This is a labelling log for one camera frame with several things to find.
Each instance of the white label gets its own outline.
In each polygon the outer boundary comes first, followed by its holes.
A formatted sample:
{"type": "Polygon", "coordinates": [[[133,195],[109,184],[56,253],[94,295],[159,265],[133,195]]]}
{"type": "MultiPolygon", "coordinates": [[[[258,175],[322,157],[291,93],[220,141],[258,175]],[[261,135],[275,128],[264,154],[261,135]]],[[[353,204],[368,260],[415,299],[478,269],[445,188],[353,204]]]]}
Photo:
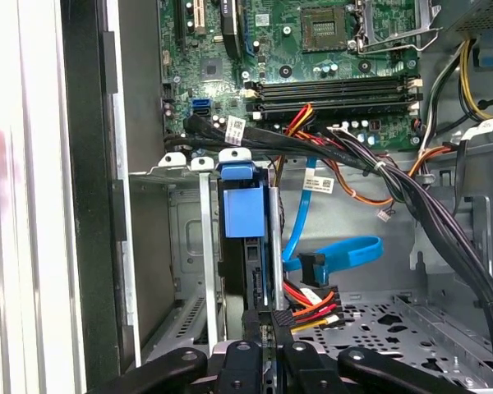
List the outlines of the white label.
{"type": "Polygon", "coordinates": [[[470,140],[476,135],[487,134],[493,131],[493,119],[483,121],[478,127],[472,127],[466,131],[462,137],[462,140],[470,140]]]}
{"type": "Polygon", "coordinates": [[[333,314],[332,316],[325,318],[325,320],[327,320],[327,324],[332,324],[339,320],[339,316],[337,314],[333,314]]]}
{"type": "Polygon", "coordinates": [[[302,289],[299,290],[313,305],[318,305],[322,301],[322,299],[311,289],[307,289],[306,287],[303,287],[302,289]]]}
{"type": "Polygon", "coordinates": [[[324,176],[315,176],[314,168],[305,170],[305,179],[303,180],[303,189],[310,191],[319,191],[320,193],[332,194],[334,188],[334,179],[324,176]]]}
{"type": "Polygon", "coordinates": [[[270,26],[270,14],[256,14],[256,27],[270,26]]]}
{"type": "Polygon", "coordinates": [[[243,131],[247,121],[240,117],[228,117],[227,132],[224,134],[224,142],[229,144],[241,146],[241,140],[243,138],[243,131]]]}

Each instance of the blue sata port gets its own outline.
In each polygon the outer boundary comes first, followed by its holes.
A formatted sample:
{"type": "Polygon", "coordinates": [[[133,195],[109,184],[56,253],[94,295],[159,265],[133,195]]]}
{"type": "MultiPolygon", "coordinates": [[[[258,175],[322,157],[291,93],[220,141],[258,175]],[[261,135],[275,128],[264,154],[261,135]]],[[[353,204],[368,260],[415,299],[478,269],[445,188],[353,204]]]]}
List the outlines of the blue sata port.
{"type": "Polygon", "coordinates": [[[210,98],[194,98],[191,101],[191,110],[200,117],[209,117],[212,100],[210,98]]]}

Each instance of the green circuit board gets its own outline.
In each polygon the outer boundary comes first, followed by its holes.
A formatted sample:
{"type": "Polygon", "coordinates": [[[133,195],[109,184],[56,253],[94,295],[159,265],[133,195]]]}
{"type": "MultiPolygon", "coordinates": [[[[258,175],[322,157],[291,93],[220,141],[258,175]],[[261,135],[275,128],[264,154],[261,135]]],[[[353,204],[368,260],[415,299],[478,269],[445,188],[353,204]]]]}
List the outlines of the green circuit board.
{"type": "MultiPolygon", "coordinates": [[[[350,0],[316,0],[302,2],[297,0],[243,0],[245,12],[245,31],[249,43],[260,43],[259,51],[246,48],[241,61],[231,59],[220,39],[221,20],[219,0],[196,0],[202,6],[205,18],[205,32],[186,31],[185,50],[176,41],[176,23],[194,21],[194,15],[187,12],[187,2],[194,0],[159,0],[160,6],[160,44],[163,82],[171,88],[172,102],[169,117],[165,117],[167,132],[181,133],[182,121],[191,113],[191,100],[211,99],[212,115],[226,118],[229,115],[247,120],[251,126],[270,125],[253,121],[245,107],[247,99],[243,97],[243,83],[253,80],[264,84],[288,83],[295,81],[345,80],[377,76],[418,75],[417,52],[405,50],[401,53],[377,53],[363,57],[346,48],[325,48],[330,45],[343,47],[352,38],[352,19],[345,12],[350,0]],[[328,39],[309,40],[311,32],[304,27],[307,23],[315,37],[328,36],[332,25],[321,22],[321,15],[315,10],[330,7],[339,11],[334,18],[336,23],[344,24],[342,36],[328,39]],[[366,62],[362,72],[362,62],[366,62]],[[322,73],[323,66],[336,65],[337,70],[328,75],[322,73]],[[213,75],[205,74],[210,66],[213,75]],[[281,69],[289,66],[290,76],[283,77],[281,69]]],[[[415,0],[375,0],[374,29],[378,39],[395,33],[412,30],[416,27],[415,0]]],[[[367,120],[374,128],[353,128],[355,135],[372,134],[375,142],[373,149],[404,150],[415,149],[412,138],[412,120],[416,113],[375,115],[366,117],[334,118],[332,123],[343,121],[367,120]]]]}

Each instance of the motherboard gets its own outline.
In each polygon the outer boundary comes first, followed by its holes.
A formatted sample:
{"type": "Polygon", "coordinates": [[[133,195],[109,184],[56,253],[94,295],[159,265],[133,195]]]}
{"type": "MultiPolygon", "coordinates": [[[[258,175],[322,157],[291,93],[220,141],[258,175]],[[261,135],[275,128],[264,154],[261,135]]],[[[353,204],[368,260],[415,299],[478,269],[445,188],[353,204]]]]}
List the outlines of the motherboard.
{"type": "Polygon", "coordinates": [[[417,51],[366,54],[355,40],[366,27],[377,39],[416,29],[415,1],[360,11],[362,0],[159,0],[166,132],[181,134],[192,113],[223,130],[234,116],[282,131],[311,103],[316,125],[346,126],[373,149],[416,149],[417,51]]]}

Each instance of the zip tie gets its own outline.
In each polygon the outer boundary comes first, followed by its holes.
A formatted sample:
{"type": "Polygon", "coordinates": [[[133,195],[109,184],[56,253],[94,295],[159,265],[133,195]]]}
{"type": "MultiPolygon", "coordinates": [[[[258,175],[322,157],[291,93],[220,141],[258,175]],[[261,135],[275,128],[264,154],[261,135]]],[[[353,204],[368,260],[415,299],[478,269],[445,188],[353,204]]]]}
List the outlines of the zip tie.
{"type": "Polygon", "coordinates": [[[373,168],[373,170],[375,171],[378,171],[380,169],[380,167],[383,167],[385,164],[387,164],[386,162],[380,160],[376,165],[375,167],[373,168]]]}

